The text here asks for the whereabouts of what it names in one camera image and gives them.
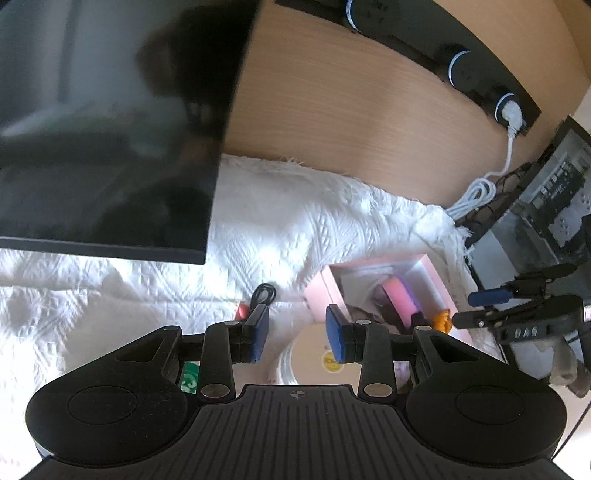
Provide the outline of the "pink purple sponge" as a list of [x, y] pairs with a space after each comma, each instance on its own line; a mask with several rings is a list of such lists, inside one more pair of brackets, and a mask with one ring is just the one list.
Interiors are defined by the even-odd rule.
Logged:
[[412, 326], [412, 317], [420, 311], [411, 291], [398, 277], [391, 277], [382, 284], [384, 293], [399, 315], [405, 327]]

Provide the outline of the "orange artificial flower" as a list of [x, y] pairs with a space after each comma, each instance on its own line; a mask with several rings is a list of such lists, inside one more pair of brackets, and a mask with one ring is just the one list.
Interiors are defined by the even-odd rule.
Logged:
[[444, 334], [449, 334], [453, 328], [451, 311], [446, 309], [435, 315], [432, 320], [432, 328]]

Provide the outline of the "pink cardboard box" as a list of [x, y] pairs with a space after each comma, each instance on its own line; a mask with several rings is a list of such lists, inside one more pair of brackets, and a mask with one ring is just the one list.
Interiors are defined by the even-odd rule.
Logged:
[[458, 304], [426, 254], [326, 265], [304, 289], [315, 321], [335, 305], [346, 320], [378, 320], [393, 331], [412, 327], [414, 316], [428, 322], [458, 312]]

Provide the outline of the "clear plastic jar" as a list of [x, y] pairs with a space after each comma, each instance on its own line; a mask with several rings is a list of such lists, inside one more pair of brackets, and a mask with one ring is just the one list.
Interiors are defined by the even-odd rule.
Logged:
[[329, 346], [324, 323], [301, 330], [280, 353], [273, 369], [273, 382], [279, 385], [349, 385], [356, 390], [361, 366], [339, 364]]

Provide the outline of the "open computer case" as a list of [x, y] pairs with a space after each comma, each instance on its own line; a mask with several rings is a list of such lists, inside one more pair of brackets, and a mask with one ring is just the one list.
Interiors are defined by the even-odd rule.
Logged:
[[505, 174], [488, 205], [459, 221], [471, 236], [468, 264], [478, 287], [571, 263], [577, 270], [552, 282], [555, 295], [590, 304], [590, 133], [567, 117], [540, 158]]

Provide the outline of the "white textured table cloth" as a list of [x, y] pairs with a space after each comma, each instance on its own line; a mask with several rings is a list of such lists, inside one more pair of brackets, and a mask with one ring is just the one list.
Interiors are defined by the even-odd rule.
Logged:
[[235, 370], [238, 385], [263, 384], [311, 323], [304, 288], [322, 268], [425, 254], [465, 308], [476, 288], [467, 236], [437, 205], [294, 163], [226, 156], [204, 265], [3, 250], [2, 477], [18, 479], [39, 462], [26, 406], [61, 374], [164, 325], [200, 333], [269, 282], [277, 297], [263, 359]]

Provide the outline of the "black power strip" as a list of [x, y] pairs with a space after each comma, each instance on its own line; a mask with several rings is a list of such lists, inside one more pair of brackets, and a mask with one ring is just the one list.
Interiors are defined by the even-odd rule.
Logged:
[[281, 6], [341, 25], [429, 70], [460, 91], [497, 123], [516, 102], [527, 134], [541, 110], [505, 64], [464, 24], [435, 1], [281, 1]]

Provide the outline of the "black computer monitor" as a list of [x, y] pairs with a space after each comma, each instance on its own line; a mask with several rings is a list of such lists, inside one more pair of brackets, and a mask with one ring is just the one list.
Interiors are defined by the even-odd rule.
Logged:
[[1, 244], [204, 264], [256, 1], [5, 1]]

